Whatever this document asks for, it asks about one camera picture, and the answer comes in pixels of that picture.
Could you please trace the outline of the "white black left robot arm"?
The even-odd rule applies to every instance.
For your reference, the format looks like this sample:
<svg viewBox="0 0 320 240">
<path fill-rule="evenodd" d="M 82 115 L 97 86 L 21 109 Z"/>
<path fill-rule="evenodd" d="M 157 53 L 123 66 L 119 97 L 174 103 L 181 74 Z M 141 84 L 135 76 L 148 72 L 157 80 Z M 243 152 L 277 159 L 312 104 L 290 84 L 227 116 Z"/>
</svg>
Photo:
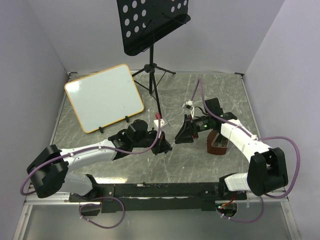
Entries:
<svg viewBox="0 0 320 240">
<path fill-rule="evenodd" d="M 148 124 L 138 119 L 98 143 L 70 149 L 59 149 L 55 144 L 47 146 L 26 170 L 34 193 L 40 199 L 65 192 L 83 196 L 87 201 L 95 200 L 99 195 L 95 179 L 89 174 L 77 175 L 73 171 L 148 151 L 154 155 L 167 153 L 172 150 L 164 132 L 168 125 L 163 118 L 156 119 L 153 129 L 149 130 Z"/>
</svg>

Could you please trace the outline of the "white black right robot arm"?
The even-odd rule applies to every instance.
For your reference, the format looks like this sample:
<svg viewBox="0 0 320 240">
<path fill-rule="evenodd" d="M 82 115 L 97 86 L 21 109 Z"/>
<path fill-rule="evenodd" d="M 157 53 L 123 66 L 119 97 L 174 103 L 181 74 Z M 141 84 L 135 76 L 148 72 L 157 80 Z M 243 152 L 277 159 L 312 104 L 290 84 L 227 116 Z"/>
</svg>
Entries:
<svg viewBox="0 0 320 240">
<path fill-rule="evenodd" d="M 289 181 L 284 152 L 259 141 L 232 112 L 223 111 L 218 98 L 206 100 L 205 104 L 205 114 L 199 117 L 193 113 L 195 107 L 191 100 L 183 104 L 191 113 L 184 115 L 175 143 L 193 143 L 200 132 L 213 130 L 240 150 L 249 162 L 248 171 L 220 177 L 219 195 L 230 199 L 236 192 L 248 191 L 261 196 L 285 187 Z"/>
</svg>

